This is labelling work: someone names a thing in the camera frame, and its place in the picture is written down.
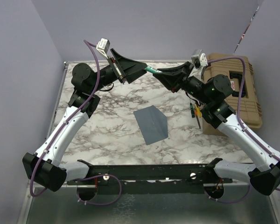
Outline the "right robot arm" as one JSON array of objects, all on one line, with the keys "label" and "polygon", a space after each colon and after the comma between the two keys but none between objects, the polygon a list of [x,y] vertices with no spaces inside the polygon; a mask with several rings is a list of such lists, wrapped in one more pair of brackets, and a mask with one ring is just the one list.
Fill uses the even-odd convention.
[{"label": "right robot arm", "polygon": [[185,91],[203,104],[203,119],[231,138],[252,160],[252,164],[214,159],[205,170],[209,182],[230,178],[249,183],[259,193],[269,196],[280,185],[280,152],[266,144],[244,122],[225,99],[233,93],[226,75],[218,74],[206,83],[194,76],[194,65],[160,69],[153,76],[168,90]]}]

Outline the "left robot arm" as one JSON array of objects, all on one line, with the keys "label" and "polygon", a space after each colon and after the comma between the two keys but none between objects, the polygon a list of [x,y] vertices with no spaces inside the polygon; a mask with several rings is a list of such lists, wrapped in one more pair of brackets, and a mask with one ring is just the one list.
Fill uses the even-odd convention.
[{"label": "left robot arm", "polygon": [[22,162],[31,183],[38,183],[53,192],[64,182],[79,179],[83,184],[92,182],[94,173],[85,162],[62,168],[62,157],[78,130],[95,112],[100,97],[95,93],[116,80],[129,84],[146,74],[147,64],[118,54],[111,49],[108,65],[95,72],[88,64],[79,63],[72,70],[74,91],[65,114],[55,130],[34,154],[26,153]]}]

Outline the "grey-blue envelope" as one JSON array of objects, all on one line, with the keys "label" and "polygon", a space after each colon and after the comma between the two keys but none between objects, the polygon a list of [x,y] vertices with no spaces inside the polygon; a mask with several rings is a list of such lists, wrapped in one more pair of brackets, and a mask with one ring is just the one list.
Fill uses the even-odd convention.
[{"label": "grey-blue envelope", "polygon": [[133,112],[146,145],[168,138],[167,117],[154,105]]}]

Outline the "green white glue stick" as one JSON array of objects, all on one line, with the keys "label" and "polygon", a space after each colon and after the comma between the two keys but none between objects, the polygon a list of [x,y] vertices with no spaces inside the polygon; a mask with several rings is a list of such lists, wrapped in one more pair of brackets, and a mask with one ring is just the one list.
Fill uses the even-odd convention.
[{"label": "green white glue stick", "polygon": [[151,67],[151,66],[147,66],[147,67],[145,68],[145,70],[146,70],[147,72],[150,72],[150,73],[162,73],[162,71],[160,71],[160,70],[158,70],[158,69],[156,69],[156,68],[154,68],[154,67]]}]

